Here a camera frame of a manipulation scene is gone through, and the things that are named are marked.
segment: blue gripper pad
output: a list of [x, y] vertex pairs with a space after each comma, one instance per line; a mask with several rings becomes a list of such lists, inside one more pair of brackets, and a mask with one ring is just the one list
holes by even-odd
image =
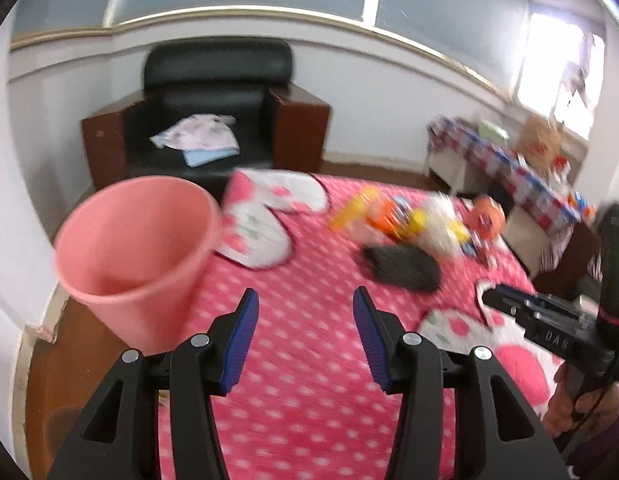
[[356, 328], [361, 337], [374, 382], [384, 392], [387, 392], [391, 386], [389, 354], [386, 341], [381, 333], [382, 327], [378, 323], [378, 311], [363, 286], [357, 288], [353, 293], [353, 317], [356, 321]]
[[234, 330], [229, 336], [224, 352], [224, 366], [220, 377], [220, 389], [227, 395], [240, 380], [244, 360], [256, 330], [258, 321], [258, 294], [248, 288], [235, 311]]

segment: yellow toy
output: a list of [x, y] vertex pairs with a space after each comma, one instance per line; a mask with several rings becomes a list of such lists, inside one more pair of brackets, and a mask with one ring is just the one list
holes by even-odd
[[456, 240], [459, 241], [459, 244], [465, 244], [471, 238], [471, 236], [469, 235], [469, 231], [465, 227], [465, 224], [458, 220], [453, 220], [449, 222], [447, 224], [447, 229], [454, 233], [454, 236], [456, 237]]
[[427, 227], [427, 213], [423, 209], [412, 209], [409, 219], [409, 231], [418, 236]]
[[369, 209], [369, 203], [377, 200], [381, 195], [381, 190], [377, 187], [365, 187], [357, 195], [352, 197], [338, 213], [336, 213], [328, 222], [327, 227], [332, 231], [342, 231], [347, 227], [347, 224], [353, 220], [365, 218]]

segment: blue towel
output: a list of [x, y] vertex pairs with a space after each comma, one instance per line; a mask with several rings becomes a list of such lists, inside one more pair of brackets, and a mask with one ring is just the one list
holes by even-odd
[[227, 158], [228, 156], [238, 155], [236, 148], [225, 148], [223, 150], [183, 150], [185, 162], [190, 168], [197, 168], [208, 162]]

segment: black brush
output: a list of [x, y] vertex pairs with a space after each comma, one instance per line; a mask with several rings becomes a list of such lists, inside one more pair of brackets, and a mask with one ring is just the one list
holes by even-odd
[[441, 286], [441, 267], [425, 251], [413, 245], [367, 247], [363, 256], [381, 283], [414, 292], [433, 292]]

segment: orange ball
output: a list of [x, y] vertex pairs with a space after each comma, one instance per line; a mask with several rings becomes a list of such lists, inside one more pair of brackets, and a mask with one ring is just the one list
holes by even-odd
[[483, 195], [474, 201], [474, 209], [469, 212], [465, 225], [476, 231], [483, 240], [494, 240], [505, 228], [505, 213], [497, 202]]

